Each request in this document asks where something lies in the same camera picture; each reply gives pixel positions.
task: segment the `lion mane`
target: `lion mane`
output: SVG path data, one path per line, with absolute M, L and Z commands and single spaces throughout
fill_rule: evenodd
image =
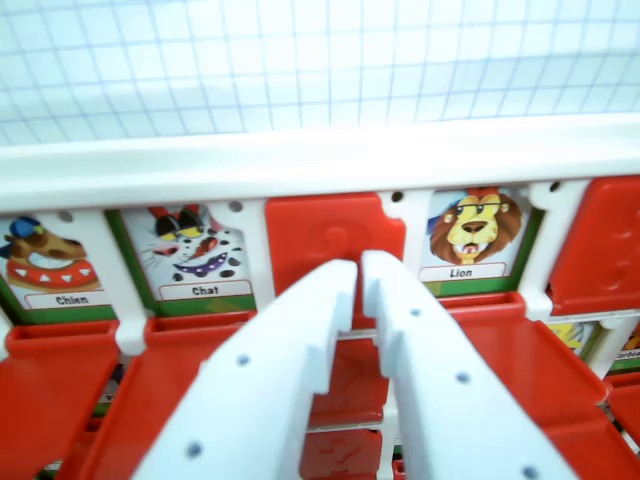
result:
M 502 193 L 500 194 L 500 203 L 508 204 L 509 208 L 506 212 L 498 210 L 495 215 L 496 222 L 498 223 L 498 236 L 475 258 L 474 263 L 481 262 L 491 255 L 502 251 L 513 241 L 516 235 L 518 235 L 522 227 L 522 212 L 518 204 L 509 196 Z M 444 221 L 447 214 L 452 215 L 453 218 L 449 223 Z M 447 240 L 447 235 L 456 224 L 457 219 L 456 205 L 451 206 L 438 218 L 431 235 L 431 252 L 445 262 L 461 265 L 462 260 L 456 255 L 453 245 Z

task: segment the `cartoon dog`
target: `cartoon dog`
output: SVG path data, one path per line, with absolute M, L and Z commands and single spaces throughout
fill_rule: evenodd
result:
M 19 217 L 9 226 L 8 245 L 0 248 L 6 258 L 7 281 L 16 287 L 45 293 L 95 290 L 98 277 L 82 245 L 61 238 L 30 217 Z
M 522 227 L 522 212 L 495 188 L 474 189 L 429 223 L 434 255 L 454 265 L 473 265 L 513 241 Z
M 222 279 L 236 275 L 237 267 L 242 265 L 238 233 L 213 221 L 205 225 L 198 205 L 186 205 L 175 213 L 164 207 L 152 207 L 149 211 L 156 218 L 157 242 L 151 249 L 152 255 L 156 259 L 170 259 L 177 270 L 172 276 L 174 281 L 182 281 L 184 275 Z M 153 259 L 147 260 L 145 267 L 157 264 Z

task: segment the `name label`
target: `name label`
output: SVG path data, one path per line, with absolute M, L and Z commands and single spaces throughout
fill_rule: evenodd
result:
M 25 295 L 24 300 L 32 310 L 95 307 L 97 305 L 109 305 L 111 303 L 104 290 L 73 293 L 33 293 Z
M 480 263 L 478 265 L 454 265 L 451 267 L 427 267 L 420 270 L 421 282 L 446 282 L 472 278 L 504 276 L 505 263 Z
M 247 280 L 230 282 L 187 283 L 184 285 L 163 285 L 160 287 L 162 300 L 181 300 L 185 298 L 231 297 L 251 295 L 251 284 Z

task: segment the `lion character card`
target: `lion character card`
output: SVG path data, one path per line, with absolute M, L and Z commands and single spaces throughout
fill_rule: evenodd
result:
M 422 282 L 511 274 L 531 216 L 526 187 L 436 192 L 422 252 Z
M 109 305 L 80 242 L 29 216 L 0 219 L 0 272 L 26 310 Z
M 252 294 L 244 239 L 203 205 L 121 212 L 158 301 Z

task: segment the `cartoon hat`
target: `cartoon hat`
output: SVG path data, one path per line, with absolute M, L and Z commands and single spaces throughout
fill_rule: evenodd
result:
M 34 233 L 43 234 L 44 227 L 42 224 L 29 217 L 18 217 L 11 225 L 9 225 L 9 232 L 16 238 L 27 238 Z M 11 244 L 0 247 L 0 257 L 9 258 L 11 256 Z

